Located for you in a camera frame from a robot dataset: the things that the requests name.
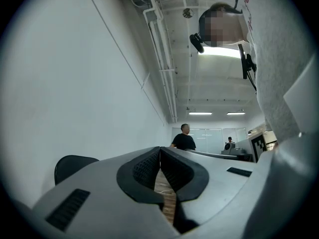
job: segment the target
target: black slot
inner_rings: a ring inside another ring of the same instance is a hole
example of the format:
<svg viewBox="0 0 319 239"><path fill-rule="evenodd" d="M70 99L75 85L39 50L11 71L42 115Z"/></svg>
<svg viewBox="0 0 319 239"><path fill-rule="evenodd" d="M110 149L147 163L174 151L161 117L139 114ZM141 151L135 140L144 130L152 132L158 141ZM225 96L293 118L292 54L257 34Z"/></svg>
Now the black slot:
<svg viewBox="0 0 319 239"><path fill-rule="evenodd" d="M71 223L81 206L88 198L90 192L74 190L51 214L46 218L52 226L65 231Z"/></svg>
<svg viewBox="0 0 319 239"><path fill-rule="evenodd" d="M227 170L227 172L239 174L239 175L246 176L246 177L249 177L252 173L251 171L247 171L247 170L243 170L243 169L239 169L239 168L235 168L235 167L229 168Z"/></svg>

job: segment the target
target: glass wall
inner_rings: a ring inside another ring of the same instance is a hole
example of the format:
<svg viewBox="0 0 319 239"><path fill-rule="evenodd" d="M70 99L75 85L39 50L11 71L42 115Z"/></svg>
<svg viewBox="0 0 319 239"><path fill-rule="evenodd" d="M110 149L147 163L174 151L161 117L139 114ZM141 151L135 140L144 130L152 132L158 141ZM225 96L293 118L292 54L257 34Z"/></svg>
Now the glass wall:
<svg viewBox="0 0 319 239"><path fill-rule="evenodd" d="M171 140L173 141L179 133L181 133L180 128L173 127ZM196 150L214 154L221 153L229 136L235 143L247 138L245 128L191 128L189 135L194 139Z"/></svg>

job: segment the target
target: black office chair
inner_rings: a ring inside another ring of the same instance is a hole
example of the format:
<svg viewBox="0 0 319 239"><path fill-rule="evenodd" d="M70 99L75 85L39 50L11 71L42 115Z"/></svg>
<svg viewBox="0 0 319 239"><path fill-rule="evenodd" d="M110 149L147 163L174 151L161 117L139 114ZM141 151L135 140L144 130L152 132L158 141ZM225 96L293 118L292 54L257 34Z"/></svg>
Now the black office chair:
<svg viewBox="0 0 319 239"><path fill-rule="evenodd" d="M83 167L99 161L93 157L82 157L76 155L68 155L62 157L56 164L54 169L54 182L59 184L66 178L75 174L77 171L81 170Z"/></svg>

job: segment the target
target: fluorescent light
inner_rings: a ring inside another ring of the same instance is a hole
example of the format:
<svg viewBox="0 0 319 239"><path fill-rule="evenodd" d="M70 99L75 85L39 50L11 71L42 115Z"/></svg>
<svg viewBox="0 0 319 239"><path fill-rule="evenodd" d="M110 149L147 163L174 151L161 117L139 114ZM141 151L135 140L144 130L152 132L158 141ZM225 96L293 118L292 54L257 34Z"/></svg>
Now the fluorescent light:
<svg viewBox="0 0 319 239"><path fill-rule="evenodd" d="M227 113L227 115L243 115L245 112Z"/></svg>
<svg viewBox="0 0 319 239"><path fill-rule="evenodd" d="M189 115L211 115L212 113L192 113L190 112Z"/></svg>
<svg viewBox="0 0 319 239"><path fill-rule="evenodd" d="M204 47L204 53L199 53L199 55L216 55L216 56L226 56L233 58L240 58L239 50L220 48L220 47Z"/></svg>

